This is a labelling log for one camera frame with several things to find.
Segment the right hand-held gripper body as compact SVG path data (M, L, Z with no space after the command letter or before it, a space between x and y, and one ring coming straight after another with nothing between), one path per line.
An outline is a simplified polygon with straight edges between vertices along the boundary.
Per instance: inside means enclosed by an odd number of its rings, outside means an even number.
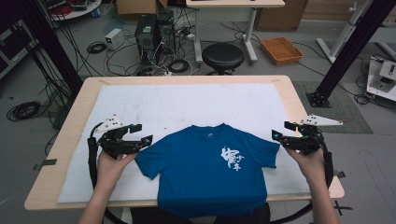
M302 119L298 125L297 130L302 135L305 143L303 153L308 155L318 149L327 152L328 149L324 143L324 136L319 126L340 126L343 122L341 120L328 119L318 115L309 115L306 119Z

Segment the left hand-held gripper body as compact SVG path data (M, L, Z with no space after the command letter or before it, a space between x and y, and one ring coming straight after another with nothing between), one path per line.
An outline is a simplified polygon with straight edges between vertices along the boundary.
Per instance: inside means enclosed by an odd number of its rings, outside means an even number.
M124 126L120 118L113 114L110 118L107 118L104 122L97 124L92 132L93 133L102 133L103 135L99 138L99 146L102 150L112 157L116 159L119 155L130 155L134 153L121 153L120 146L124 141L121 135L121 130Z

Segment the blue t-shirt with white print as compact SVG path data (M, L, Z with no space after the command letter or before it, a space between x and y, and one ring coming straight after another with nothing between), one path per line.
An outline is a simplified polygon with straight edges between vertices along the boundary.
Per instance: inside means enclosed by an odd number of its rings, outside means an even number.
M264 167L279 144L227 124L190 126L138 153L142 174L160 178L158 206L181 217L239 217L265 204Z

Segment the person's right hand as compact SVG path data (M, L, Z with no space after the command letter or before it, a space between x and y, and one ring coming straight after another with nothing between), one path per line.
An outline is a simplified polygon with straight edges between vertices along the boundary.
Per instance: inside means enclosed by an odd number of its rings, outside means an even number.
M304 155L290 148L287 148L287 152L298 163L309 185L318 182L326 183L323 152L321 150L309 155Z

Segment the person's left hand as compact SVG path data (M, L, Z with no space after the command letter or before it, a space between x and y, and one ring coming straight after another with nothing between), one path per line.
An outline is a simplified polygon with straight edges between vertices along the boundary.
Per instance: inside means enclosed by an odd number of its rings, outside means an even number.
M136 155L118 156L113 159L102 152L98 159L98 176L96 188L101 191L112 191L120 179L125 167L135 159Z

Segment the grey floor mat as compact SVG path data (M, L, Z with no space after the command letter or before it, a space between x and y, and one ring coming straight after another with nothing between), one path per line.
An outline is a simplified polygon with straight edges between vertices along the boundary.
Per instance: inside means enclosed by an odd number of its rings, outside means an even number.
M365 121L359 109L352 102L349 95L340 87L337 87L328 99L329 107L313 107L307 94L313 93L318 82L293 81L292 82L308 115L314 114L328 119L341 120L342 125L323 126L320 129L324 133L354 133L372 134L373 131Z

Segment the person's dark pants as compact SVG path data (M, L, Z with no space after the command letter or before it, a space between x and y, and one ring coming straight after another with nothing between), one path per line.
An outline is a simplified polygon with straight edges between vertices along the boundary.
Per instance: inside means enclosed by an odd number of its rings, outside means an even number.
M158 207L131 208L133 224L193 224L185 217L170 214ZM241 217L216 217L211 224L270 224L268 203L256 209L252 215Z

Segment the orange plastic tray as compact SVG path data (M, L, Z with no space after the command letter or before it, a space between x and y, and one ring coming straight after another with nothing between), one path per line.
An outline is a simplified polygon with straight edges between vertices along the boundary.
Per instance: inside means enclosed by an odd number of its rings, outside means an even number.
M301 51L286 37L263 39L261 47L275 65L296 63L304 57Z

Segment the small white power supply box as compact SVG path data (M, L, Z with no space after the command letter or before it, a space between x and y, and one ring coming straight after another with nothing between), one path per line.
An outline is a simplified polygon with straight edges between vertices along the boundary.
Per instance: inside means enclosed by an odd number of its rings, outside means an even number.
M113 29L105 36L107 47L111 50L116 50L124 43L122 30L119 28Z

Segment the white device on board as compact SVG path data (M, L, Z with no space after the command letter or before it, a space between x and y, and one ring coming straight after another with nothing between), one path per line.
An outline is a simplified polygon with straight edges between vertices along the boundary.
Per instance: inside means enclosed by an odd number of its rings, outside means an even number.
M372 56L369 63L366 92L396 102L396 63Z

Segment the black round stool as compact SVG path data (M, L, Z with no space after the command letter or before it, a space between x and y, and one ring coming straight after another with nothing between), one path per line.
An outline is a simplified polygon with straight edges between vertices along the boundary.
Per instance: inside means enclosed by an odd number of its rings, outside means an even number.
M230 75L245 60L244 52L237 46L216 43L202 51L203 62L214 71L210 75Z

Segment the white metal stand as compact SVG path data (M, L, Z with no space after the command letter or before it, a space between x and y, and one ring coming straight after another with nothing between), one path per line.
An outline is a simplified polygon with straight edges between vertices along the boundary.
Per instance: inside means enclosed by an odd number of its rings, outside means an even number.
M354 0L353 4L349 7L348 11L352 13L341 34L336 38L332 47L328 45L322 38L317 38L316 42L325 54L330 63L334 63L336 57L340 53L342 47L348 41L355 28L357 27L359 19L362 17L363 12L370 6L372 0Z

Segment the large cardboard box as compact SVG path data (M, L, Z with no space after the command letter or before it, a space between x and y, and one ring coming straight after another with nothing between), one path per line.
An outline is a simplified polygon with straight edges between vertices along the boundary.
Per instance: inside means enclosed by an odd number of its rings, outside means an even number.
M283 0L283 7L262 8L255 28L263 32L295 32L300 25L308 0Z

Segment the round white table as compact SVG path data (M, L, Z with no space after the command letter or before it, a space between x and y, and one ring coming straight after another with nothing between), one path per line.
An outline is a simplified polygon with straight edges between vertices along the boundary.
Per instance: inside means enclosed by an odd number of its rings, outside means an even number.
M84 0L82 6L73 6L69 3L64 3L54 8L56 14L51 10L49 17L53 21L71 20L83 15L94 12L101 5L102 0Z

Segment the black metal frame post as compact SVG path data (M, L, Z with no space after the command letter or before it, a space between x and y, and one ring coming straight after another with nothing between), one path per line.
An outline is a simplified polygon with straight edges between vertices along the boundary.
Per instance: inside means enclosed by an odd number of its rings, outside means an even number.
M395 7L396 0L372 0L327 74L315 91L307 94L308 101L313 107L330 106L328 99L335 87Z
M70 92L77 95L83 81L65 53L57 35L50 27L37 0L14 0L14 2L17 10L21 13L22 20L47 52Z

